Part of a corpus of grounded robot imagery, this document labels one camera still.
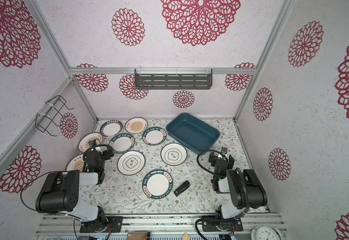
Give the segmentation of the white plate cloud motif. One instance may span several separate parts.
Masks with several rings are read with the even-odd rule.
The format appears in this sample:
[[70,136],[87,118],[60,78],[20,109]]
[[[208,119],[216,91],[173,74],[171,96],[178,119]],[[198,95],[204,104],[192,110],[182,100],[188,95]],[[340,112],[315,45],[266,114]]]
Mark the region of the white plate cloud motif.
[[118,171],[126,176],[139,173],[145,165],[145,156],[138,151],[124,153],[117,161]]
[[187,150],[178,143],[167,144],[162,148],[160,157],[169,166],[179,166],[187,159]]

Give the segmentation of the green rim plate front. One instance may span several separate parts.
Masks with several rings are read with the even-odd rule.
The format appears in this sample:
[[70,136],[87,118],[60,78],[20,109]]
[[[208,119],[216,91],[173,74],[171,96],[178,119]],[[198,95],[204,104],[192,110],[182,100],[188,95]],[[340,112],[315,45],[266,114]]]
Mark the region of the green rim plate front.
[[163,199],[173,188],[173,178],[169,172],[161,169],[149,172],[142,181],[142,190],[151,199]]

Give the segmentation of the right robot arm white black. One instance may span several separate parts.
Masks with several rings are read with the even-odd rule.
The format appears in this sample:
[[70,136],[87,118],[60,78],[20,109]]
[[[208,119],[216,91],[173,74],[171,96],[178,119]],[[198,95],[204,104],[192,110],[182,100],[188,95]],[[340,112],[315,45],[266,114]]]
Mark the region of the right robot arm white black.
[[218,207],[215,218],[238,219],[249,209],[267,205],[267,195],[254,170],[234,168],[235,159],[221,152],[210,150],[208,162],[214,167],[212,188],[218,194],[230,195],[230,200]]

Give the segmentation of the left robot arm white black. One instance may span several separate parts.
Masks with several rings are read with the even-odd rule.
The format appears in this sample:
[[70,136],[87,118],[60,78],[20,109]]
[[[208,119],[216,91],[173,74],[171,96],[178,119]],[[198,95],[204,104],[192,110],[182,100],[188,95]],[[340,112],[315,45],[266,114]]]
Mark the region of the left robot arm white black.
[[39,213],[65,214],[86,225],[106,225],[102,207],[93,206],[81,200],[79,188],[101,185],[105,178],[105,161],[114,156],[113,148],[100,144],[87,149],[82,157],[83,171],[51,172],[35,202]]

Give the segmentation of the teal plastic bin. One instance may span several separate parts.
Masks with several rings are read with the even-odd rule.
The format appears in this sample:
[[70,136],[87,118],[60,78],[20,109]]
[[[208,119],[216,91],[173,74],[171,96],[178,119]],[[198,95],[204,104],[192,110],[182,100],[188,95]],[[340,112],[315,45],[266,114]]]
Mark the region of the teal plastic bin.
[[220,137],[219,130],[188,113],[182,113],[173,119],[166,126],[166,131],[196,154],[211,149]]

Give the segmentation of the orange sunburst plate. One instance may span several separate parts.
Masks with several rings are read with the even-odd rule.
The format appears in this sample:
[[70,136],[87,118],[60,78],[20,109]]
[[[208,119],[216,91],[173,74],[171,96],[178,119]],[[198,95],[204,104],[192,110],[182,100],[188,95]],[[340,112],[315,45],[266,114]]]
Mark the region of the orange sunburst plate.
[[135,117],[125,123],[125,130],[130,134],[140,134],[147,129],[148,122],[141,117]]
[[103,136],[98,132],[94,132],[84,136],[79,141],[77,147],[80,152],[84,153],[89,148],[100,145],[102,141],[103,141]]
[[80,154],[69,161],[65,171],[69,172],[73,170],[79,170],[80,172],[82,172],[83,167],[84,167],[83,154]]

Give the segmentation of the orange sunburst plate front left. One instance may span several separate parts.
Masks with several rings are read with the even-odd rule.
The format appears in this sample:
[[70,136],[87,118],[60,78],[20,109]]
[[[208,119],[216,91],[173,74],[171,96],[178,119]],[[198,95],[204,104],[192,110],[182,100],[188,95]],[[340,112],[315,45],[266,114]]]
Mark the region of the orange sunburst plate front left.
[[65,171],[69,172],[73,170],[79,170],[80,172],[82,172],[83,167],[84,167],[83,154],[80,154],[69,161]]

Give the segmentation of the green red rim plate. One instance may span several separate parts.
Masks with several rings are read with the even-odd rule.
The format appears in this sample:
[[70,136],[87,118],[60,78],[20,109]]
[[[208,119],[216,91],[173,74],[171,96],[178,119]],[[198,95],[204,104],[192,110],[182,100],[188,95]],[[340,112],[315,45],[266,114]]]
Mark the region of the green red rim plate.
[[101,125],[99,132],[105,138],[111,138],[118,135],[123,129],[122,122],[118,120],[109,120]]

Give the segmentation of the black stapler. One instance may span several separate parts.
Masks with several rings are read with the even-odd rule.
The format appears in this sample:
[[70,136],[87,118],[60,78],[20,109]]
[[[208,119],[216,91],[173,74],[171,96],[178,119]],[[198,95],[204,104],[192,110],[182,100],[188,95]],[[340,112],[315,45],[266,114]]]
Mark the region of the black stapler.
[[181,195],[183,192],[185,192],[189,187],[190,187],[190,182],[189,182],[189,181],[183,182],[178,188],[176,188],[176,189],[174,190],[175,196],[178,197],[178,196]]

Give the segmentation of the orange sunburst plate back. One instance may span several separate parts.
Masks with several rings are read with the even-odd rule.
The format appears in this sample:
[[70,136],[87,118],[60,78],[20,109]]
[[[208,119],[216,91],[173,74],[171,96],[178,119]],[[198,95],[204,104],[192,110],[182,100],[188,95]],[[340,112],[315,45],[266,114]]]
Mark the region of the orange sunburst plate back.
[[140,134],[147,129],[148,122],[141,117],[135,117],[125,123],[125,130],[130,134]]

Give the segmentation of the white analog clock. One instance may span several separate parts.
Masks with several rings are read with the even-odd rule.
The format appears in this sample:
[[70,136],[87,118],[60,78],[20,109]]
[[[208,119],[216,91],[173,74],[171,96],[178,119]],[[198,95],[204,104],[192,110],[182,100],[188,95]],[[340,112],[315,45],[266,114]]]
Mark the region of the white analog clock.
[[251,240],[282,240],[280,230],[267,226],[252,227],[250,232]]

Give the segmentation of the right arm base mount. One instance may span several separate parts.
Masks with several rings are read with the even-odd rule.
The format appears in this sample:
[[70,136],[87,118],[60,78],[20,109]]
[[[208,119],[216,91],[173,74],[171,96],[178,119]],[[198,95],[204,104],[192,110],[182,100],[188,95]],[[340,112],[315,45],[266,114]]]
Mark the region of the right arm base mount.
[[212,216],[202,216],[202,230],[204,232],[241,232],[243,225],[241,219],[229,221],[227,219],[217,220]]

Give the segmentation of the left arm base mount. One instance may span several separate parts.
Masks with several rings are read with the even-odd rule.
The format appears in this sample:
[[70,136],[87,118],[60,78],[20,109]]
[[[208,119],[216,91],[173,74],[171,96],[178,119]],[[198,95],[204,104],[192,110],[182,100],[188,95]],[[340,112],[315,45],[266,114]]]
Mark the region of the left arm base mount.
[[123,217],[107,216],[90,222],[82,222],[80,233],[119,233]]

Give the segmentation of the grey wall shelf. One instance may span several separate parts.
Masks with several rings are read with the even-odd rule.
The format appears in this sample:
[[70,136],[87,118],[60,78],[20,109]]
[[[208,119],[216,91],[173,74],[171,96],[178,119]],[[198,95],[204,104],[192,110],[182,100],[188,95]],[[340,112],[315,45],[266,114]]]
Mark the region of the grey wall shelf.
[[134,70],[138,90],[209,90],[212,80],[212,69]]

